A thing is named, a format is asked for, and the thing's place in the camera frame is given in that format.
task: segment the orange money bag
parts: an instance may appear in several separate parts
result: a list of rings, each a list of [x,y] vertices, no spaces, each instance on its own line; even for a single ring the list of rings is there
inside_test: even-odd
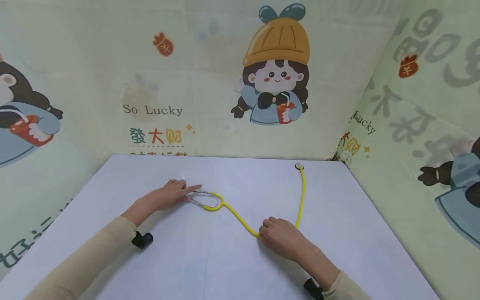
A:
[[[417,55],[405,57],[405,59],[400,63],[400,71],[398,71],[398,76],[400,76],[400,78],[407,78],[415,74],[419,70],[416,60]]]
[[[173,43],[169,39],[165,38],[165,34],[162,32],[154,36],[153,44],[163,56],[168,56],[173,52]]]

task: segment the sleeve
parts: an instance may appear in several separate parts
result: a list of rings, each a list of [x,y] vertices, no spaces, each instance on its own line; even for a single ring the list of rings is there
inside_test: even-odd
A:
[[[365,292],[345,274],[338,274],[330,289],[322,292],[325,300],[372,300]]]
[[[245,101],[245,103],[250,107],[250,109],[253,109],[253,107],[257,105],[258,96],[260,93],[256,93],[256,90],[253,86],[244,86],[240,94],[243,98],[243,101]]]
[[[289,92],[289,94],[290,94],[290,102],[295,104],[295,106],[292,108],[292,110],[288,114],[288,117],[290,118],[290,120],[296,121],[300,118],[303,112],[303,109],[298,96],[294,92]]]
[[[24,300],[74,300],[123,252],[136,226],[119,216],[53,269]]]

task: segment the white table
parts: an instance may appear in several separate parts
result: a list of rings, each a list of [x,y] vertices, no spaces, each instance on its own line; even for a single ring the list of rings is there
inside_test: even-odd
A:
[[[340,162],[139,155],[105,163],[0,282],[0,299],[22,299],[138,197],[171,178],[223,195],[255,230],[269,216],[294,222],[298,162],[307,184],[299,229],[308,239],[373,299],[438,299]],[[132,246],[83,299],[311,299],[302,287],[309,276],[259,245],[226,208],[207,212],[185,203],[139,230],[152,233],[154,242],[144,251]]]

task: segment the wall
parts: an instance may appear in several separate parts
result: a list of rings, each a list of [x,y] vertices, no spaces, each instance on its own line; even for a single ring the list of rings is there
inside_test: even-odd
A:
[[[301,1],[305,16],[290,22],[297,41],[290,35],[292,29],[279,37],[281,26],[289,28],[289,22],[271,25],[270,38],[276,41],[265,39],[254,48],[276,43],[274,48],[309,51],[309,56],[304,52],[292,58],[309,69],[308,80],[306,67],[299,71],[306,90],[297,93],[304,95],[306,105],[297,105],[301,115],[290,124],[258,125],[250,121],[248,106],[242,108],[245,112],[236,107],[245,84],[240,82],[243,60],[255,33],[266,28],[259,18],[260,8],[272,7],[264,12],[268,17],[273,10],[281,14],[292,3],[144,0],[69,9],[72,34],[101,94],[102,100],[93,104],[111,149],[144,155],[331,157],[345,120],[395,27],[403,1],[383,5],[358,1],[356,6],[345,0]],[[285,44],[279,46],[280,40]],[[273,62],[287,54],[269,55]],[[286,69],[271,68],[263,71],[264,77],[272,71],[275,79],[284,80],[281,73]],[[246,78],[252,72],[245,71]],[[259,77],[256,80],[262,83],[264,77]],[[256,104],[256,96],[246,101]],[[278,123],[271,96],[266,101]],[[243,117],[235,118],[232,110]]]
[[[5,62],[63,111],[53,140],[0,168],[0,277],[112,152],[331,157],[404,1],[293,3],[0,0]],[[2,105],[23,109],[24,87]]]
[[[79,80],[87,71],[64,19],[45,10],[36,22],[37,8],[0,1],[0,110],[39,116],[40,130],[53,134],[35,147],[10,131],[18,114],[0,112],[0,278],[111,153],[97,135],[96,119],[89,118],[91,93]],[[52,55],[52,37],[62,40],[68,55]]]
[[[442,299],[480,293],[479,12],[408,1],[334,157]]]

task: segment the cartoon girl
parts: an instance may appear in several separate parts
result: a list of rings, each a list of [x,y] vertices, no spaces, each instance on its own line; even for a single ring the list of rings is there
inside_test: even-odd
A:
[[[427,186],[450,185],[435,198],[448,222],[464,238],[480,248],[480,138],[451,148],[455,156],[438,168],[422,167],[418,179]]]
[[[238,104],[231,112],[242,118],[251,109],[250,122],[260,125],[288,124],[308,109],[306,89],[310,44],[298,21],[305,16],[302,4],[291,4],[280,14],[270,6],[259,11],[265,23],[248,47]]]
[[[50,142],[62,114],[0,56],[0,168]]]

